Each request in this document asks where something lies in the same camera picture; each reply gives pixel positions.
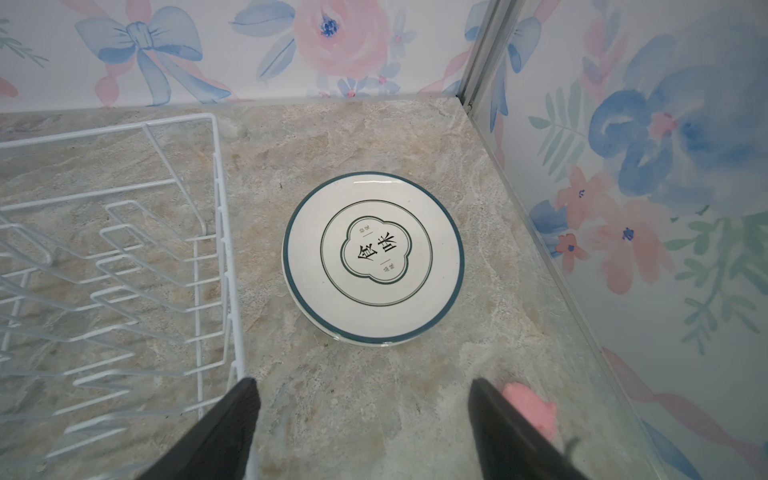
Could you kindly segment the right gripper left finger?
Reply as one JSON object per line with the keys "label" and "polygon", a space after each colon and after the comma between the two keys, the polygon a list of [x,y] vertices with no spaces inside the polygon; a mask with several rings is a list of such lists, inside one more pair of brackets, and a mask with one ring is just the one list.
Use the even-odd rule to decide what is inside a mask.
{"label": "right gripper left finger", "polygon": [[243,479],[260,408],[257,381],[240,380],[140,479]]}

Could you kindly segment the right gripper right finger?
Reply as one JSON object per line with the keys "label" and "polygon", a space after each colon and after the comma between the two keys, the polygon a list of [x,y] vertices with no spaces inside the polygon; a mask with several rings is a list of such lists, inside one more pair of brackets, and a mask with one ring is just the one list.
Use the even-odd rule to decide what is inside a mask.
{"label": "right gripper right finger", "polygon": [[586,479],[488,380],[472,381],[468,413],[484,479]]}

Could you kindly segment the plain white plate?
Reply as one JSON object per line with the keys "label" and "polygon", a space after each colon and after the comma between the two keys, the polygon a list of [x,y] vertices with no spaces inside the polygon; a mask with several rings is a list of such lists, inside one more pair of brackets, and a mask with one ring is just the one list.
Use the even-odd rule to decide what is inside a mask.
{"label": "plain white plate", "polygon": [[383,172],[341,175],[310,191],[288,221],[281,255],[307,319],[361,346],[406,343],[435,327],[466,266],[448,210],[422,186]]}

